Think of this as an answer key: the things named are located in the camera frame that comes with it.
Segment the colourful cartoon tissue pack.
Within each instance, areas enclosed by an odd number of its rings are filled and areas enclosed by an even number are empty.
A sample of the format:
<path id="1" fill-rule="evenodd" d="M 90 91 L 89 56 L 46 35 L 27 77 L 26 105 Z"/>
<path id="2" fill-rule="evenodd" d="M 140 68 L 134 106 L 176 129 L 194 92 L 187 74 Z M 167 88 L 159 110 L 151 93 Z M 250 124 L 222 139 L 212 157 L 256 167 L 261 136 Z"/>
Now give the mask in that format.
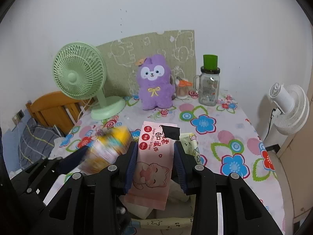
<path id="1" fill-rule="evenodd" d="M 79 169 L 87 175 L 97 174 L 113 165 L 119 156 L 126 154 L 132 140 L 133 137 L 125 126 L 108 130 L 92 143 Z"/>

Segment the pink wet wipes pack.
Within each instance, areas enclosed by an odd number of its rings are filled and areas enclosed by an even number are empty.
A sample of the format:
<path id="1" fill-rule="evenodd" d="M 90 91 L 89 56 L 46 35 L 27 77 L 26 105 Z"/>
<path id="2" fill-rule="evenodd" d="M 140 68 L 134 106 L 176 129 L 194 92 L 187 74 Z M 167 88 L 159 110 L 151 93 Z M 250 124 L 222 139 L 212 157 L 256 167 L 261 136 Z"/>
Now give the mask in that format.
<path id="1" fill-rule="evenodd" d="M 132 187 L 125 196 L 128 203 L 162 211 L 169 194 L 175 143 L 165 136 L 163 125 L 177 127 L 168 123 L 143 123 Z"/>

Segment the white beige sock bundle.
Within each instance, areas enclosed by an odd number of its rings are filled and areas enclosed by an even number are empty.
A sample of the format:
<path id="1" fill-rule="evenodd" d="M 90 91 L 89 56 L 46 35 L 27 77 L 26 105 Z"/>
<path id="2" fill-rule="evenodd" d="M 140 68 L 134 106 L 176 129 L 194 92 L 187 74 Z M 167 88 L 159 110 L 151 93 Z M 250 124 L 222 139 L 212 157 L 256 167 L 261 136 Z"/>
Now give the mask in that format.
<path id="1" fill-rule="evenodd" d="M 187 196 L 180 185 L 173 180 L 170 182 L 169 195 L 165 210 L 156 210 L 145 206 L 128 203 L 120 197 L 128 211 L 139 219 L 155 218 L 188 218 L 193 216 L 195 196 Z"/>

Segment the grey plaid pillow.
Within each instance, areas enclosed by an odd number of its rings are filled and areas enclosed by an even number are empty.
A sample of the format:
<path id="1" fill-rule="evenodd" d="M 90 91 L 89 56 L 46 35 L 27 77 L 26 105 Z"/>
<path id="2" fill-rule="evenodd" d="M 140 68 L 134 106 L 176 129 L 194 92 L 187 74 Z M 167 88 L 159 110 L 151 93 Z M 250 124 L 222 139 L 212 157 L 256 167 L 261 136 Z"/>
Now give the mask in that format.
<path id="1" fill-rule="evenodd" d="M 18 126 L 19 143 L 17 147 L 19 164 L 22 170 L 42 158 L 48 158 L 57 143 L 61 143 L 64 134 L 56 127 L 44 127 L 34 118 L 21 121 Z"/>

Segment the yellow cartoon storage box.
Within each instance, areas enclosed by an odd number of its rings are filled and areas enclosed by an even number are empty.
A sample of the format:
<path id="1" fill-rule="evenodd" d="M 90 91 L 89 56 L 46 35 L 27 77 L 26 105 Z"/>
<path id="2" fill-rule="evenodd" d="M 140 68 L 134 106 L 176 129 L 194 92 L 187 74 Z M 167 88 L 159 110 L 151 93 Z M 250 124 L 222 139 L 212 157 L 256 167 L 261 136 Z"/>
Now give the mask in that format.
<path id="1" fill-rule="evenodd" d="M 165 210 L 153 210 L 131 203 L 122 203 L 133 215 L 124 234 L 190 234 L 194 217 L 195 196 L 187 196 L 180 185 L 170 182 Z"/>

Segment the floral tablecloth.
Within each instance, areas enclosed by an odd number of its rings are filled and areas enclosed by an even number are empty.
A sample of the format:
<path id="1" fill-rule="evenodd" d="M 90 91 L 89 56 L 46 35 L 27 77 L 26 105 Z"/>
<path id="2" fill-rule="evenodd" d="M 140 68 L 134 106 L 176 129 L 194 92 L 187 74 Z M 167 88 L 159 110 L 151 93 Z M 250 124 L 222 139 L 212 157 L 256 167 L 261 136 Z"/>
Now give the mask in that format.
<path id="1" fill-rule="evenodd" d="M 97 121 L 83 115 L 65 137 L 55 140 L 50 158 L 70 155 L 91 145 L 112 127 L 126 126 L 138 140 L 145 121 L 178 125 L 182 143 L 198 163 L 222 175 L 237 173 L 246 181 L 271 214 L 281 231 L 285 230 L 285 212 L 281 187 L 269 153 L 244 111 L 228 92 L 220 93 L 216 106 L 200 104 L 198 94 L 189 92 L 175 99 L 170 108 L 143 110 L 138 96 L 125 98 L 122 112 Z"/>

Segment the green desk fan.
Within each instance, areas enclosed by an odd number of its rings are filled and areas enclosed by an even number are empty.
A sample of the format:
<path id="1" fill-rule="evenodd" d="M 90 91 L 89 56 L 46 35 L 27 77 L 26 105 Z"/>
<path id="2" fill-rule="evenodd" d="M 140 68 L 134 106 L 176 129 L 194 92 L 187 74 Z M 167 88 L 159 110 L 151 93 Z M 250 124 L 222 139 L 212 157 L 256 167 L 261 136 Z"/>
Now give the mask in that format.
<path id="1" fill-rule="evenodd" d="M 91 108 L 94 120 L 113 117 L 126 106 L 122 97 L 105 96 L 106 65 L 93 45 L 73 42 L 63 46 L 55 56 L 52 72 L 56 85 L 66 96 L 77 100 L 97 98 Z"/>

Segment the white floor fan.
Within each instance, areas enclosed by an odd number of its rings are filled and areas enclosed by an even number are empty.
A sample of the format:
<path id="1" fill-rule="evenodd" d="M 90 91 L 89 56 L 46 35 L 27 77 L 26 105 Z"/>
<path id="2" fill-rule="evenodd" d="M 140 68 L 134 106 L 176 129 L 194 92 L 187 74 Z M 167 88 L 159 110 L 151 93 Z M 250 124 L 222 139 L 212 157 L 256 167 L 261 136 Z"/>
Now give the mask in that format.
<path id="1" fill-rule="evenodd" d="M 269 92 L 270 101 L 275 104 L 268 122 L 269 134 L 272 127 L 282 135 L 296 134 L 305 125 L 309 117 L 309 99 L 299 85 L 285 86 L 274 83 Z"/>

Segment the glass mug jar green lid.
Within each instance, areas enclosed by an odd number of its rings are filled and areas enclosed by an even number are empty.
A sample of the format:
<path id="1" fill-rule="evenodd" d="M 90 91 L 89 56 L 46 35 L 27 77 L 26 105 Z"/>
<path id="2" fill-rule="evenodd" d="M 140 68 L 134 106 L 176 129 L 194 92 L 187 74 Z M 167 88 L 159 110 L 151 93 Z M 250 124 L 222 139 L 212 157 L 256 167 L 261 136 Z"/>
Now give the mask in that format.
<path id="1" fill-rule="evenodd" d="M 201 74 L 194 76 L 193 83 L 202 105 L 215 106 L 218 101 L 220 86 L 220 68 L 217 55 L 203 55 Z"/>

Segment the purple plush toy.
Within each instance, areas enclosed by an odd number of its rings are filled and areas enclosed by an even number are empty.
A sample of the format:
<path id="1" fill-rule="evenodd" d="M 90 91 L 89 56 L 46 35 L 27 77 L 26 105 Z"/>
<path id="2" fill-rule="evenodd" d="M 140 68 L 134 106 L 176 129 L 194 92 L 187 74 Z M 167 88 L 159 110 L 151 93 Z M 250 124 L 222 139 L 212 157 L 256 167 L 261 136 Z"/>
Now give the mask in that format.
<path id="1" fill-rule="evenodd" d="M 155 54 L 141 62 L 137 71 L 137 83 L 142 109 L 168 109 L 172 106 L 175 86 L 170 80 L 171 69 L 163 55 Z"/>

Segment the cotton swab container orange lid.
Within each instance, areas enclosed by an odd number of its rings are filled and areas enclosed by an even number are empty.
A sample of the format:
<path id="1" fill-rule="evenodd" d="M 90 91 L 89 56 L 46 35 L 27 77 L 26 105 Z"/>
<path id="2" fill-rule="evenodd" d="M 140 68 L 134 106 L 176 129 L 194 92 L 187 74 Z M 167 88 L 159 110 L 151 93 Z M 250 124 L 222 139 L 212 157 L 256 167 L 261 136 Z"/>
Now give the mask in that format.
<path id="1" fill-rule="evenodd" d="M 189 95 L 189 89 L 192 87 L 192 83 L 187 79 L 182 79 L 179 76 L 176 76 L 175 79 L 176 87 L 176 98 L 177 99 L 186 99 Z"/>

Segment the green cartoon cardboard panel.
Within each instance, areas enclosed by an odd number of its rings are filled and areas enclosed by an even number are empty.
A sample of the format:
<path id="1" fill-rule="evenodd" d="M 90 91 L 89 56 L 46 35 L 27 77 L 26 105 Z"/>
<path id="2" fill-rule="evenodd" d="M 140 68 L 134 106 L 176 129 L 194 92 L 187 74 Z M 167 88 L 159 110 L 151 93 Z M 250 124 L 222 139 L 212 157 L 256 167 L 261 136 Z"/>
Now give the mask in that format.
<path id="1" fill-rule="evenodd" d="M 138 62 L 155 54 L 163 55 L 173 78 L 192 81 L 196 75 L 195 34 L 193 30 L 151 32 L 104 43 L 97 47 L 106 65 L 104 94 L 134 96 L 139 92 Z"/>

